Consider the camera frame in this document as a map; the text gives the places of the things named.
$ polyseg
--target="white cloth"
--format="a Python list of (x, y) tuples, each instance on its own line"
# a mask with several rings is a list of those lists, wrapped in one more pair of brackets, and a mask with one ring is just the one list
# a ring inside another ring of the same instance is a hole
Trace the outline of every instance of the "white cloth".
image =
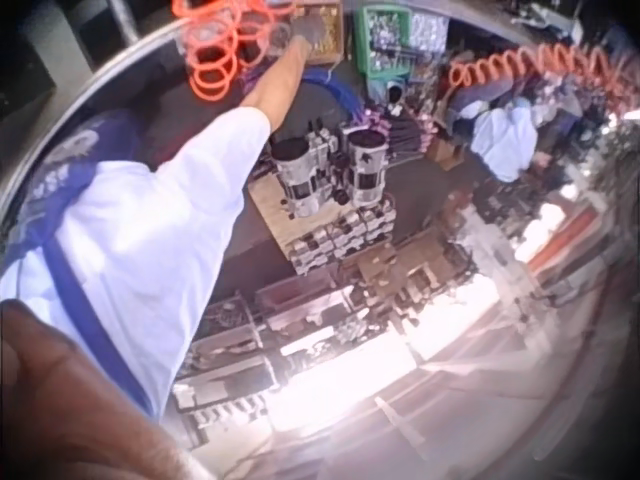
[[(56, 233), (158, 415), (213, 291), (243, 208), (242, 187), (270, 132), (264, 113), (237, 108), (156, 173), (130, 161), (100, 163)], [(93, 359), (60, 303), (41, 249), (29, 252), (20, 268), (18, 262), (9, 267), (0, 298), (20, 298)]]
[(471, 151), (502, 182), (513, 182), (531, 164), (538, 142), (529, 107), (497, 108), (478, 117)]

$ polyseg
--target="worker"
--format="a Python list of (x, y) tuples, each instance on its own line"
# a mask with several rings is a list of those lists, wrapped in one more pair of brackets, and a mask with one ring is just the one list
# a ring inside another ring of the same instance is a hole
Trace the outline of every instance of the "worker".
[[(77, 457), (132, 473), (105, 478), (188, 476), (175, 472), (190, 471), (189, 459), (171, 454), (139, 414), (162, 416), (243, 208), (244, 183), (324, 34), (318, 16), (293, 20), (285, 53), (240, 106), (154, 173), (129, 161), (137, 138), (126, 111), (90, 120), (44, 159), (0, 277), (0, 299), (24, 303), (2, 305), (3, 373), (13, 365), (2, 382), (3, 430), (12, 432), (3, 438), (23, 466)], [(9, 347), (14, 359), (5, 365)]]

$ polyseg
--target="wooden board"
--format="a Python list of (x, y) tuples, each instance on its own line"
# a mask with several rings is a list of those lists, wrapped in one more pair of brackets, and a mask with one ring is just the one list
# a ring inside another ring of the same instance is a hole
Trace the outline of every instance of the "wooden board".
[(290, 220), (286, 205), (280, 203), (285, 196), (275, 174), (266, 175), (250, 183), (249, 195), (287, 258), (291, 242), (355, 210), (350, 203), (341, 207), (336, 202), (329, 201), (311, 217)]

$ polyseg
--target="orange hose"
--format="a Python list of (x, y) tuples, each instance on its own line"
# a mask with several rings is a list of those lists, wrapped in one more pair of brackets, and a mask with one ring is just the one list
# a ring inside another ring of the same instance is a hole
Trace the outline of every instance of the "orange hose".
[[(209, 0), (195, 8), (186, 3), (172, 0), (171, 10), (177, 17), (191, 20), (182, 36), (189, 85), (198, 97), (210, 102), (224, 98), (239, 68), (251, 68), (262, 61), (276, 17), (295, 10), (294, 3), (271, 7), (266, 0)], [(261, 14), (265, 22), (243, 20), (242, 14), (248, 11)], [(246, 62), (237, 54), (240, 42), (256, 42), (260, 53)], [(212, 53), (215, 60), (207, 58)]]
[(531, 69), (542, 74), (558, 75), (572, 73), (578, 82), (592, 88), (602, 88), (607, 94), (612, 110), (622, 114), (635, 110), (639, 103), (639, 89), (621, 78), (628, 58), (613, 68), (606, 53), (599, 47), (590, 52), (576, 46), (542, 44), (537, 48), (521, 47), (493, 54), (474, 63), (454, 63), (449, 70), (449, 82), (453, 86), (469, 87), (475, 83), (485, 84), (503, 75), (521, 77)]

